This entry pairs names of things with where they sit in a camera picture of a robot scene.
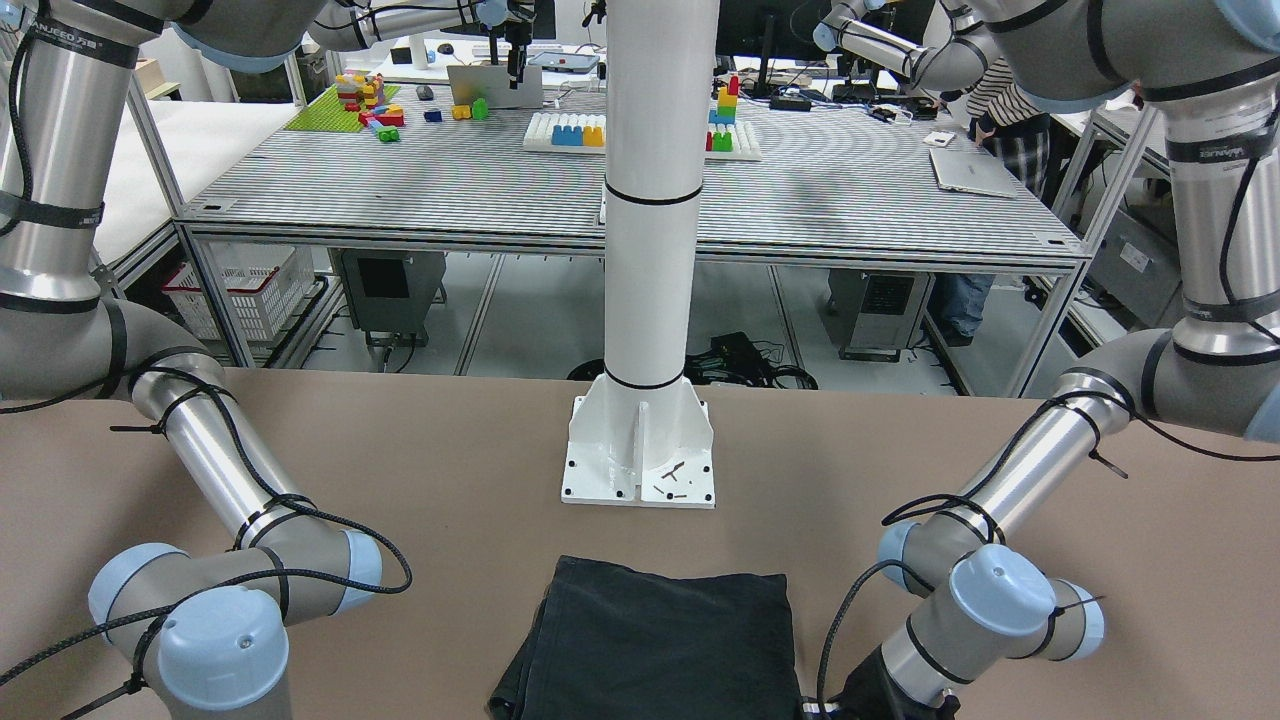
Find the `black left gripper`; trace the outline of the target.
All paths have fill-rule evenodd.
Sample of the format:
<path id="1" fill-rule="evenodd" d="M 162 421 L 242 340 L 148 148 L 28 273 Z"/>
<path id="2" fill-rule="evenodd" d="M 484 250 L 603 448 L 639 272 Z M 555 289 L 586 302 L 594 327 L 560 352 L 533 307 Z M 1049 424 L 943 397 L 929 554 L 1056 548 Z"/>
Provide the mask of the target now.
<path id="1" fill-rule="evenodd" d="M 955 719 L 961 707 L 955 694 L 937 707 L 913 700 L 893 683 L 879 648 L 849 674 L 832 702 L 831 719 Z"/>

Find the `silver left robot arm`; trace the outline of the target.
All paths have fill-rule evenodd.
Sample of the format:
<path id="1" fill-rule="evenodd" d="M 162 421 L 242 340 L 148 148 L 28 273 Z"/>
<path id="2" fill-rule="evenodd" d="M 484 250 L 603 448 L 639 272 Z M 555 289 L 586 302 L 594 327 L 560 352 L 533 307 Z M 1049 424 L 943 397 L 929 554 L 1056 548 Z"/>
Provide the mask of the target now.
<path id="1" fill-rule="evenodd" d="M 841 717 L 937 719 L 1001 659 L 1083 659 L 1100 602 L 1047 578 L 1005 536 L 1103 437 L 1165 421 L 1277 441 L 1277 4 L 947 1 L 954 35 L 916 47 L 835 1 L 815 28 L 923 88 L 960 88 L 1002 58 L 1042 111 L 1098 106 L 1133 85 L 1166 126 L 1183 318 L 1100 346 L 956 495 L 893 510 L 878 569 L 922 605 L 850 673 Z"/>

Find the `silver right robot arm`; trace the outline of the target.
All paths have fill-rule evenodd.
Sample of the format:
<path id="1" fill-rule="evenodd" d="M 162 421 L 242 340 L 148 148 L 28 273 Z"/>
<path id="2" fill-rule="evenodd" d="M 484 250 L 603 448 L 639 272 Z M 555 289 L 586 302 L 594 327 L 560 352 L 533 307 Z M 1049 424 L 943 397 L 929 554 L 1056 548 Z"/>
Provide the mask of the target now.
<path id="1" fill-rule="evenodd" d="M 102 292 L 90 260 L 125 96 L 143 44 L 173 29 L 241 70 L 280 65 L 337 1 L 23 1 L 3 82 L 3 411 L 129 404 L 232 533 L 224 553 L 165 543 L 97 571 L 92 625 L 3 674 L 32 688 L 60 653 L 102 643 L 124 682 L 174 719 L 289 719 L 288 628 L 344 612 L 385 585 L 387 539 L 302 495 L 180 324 Z"/>

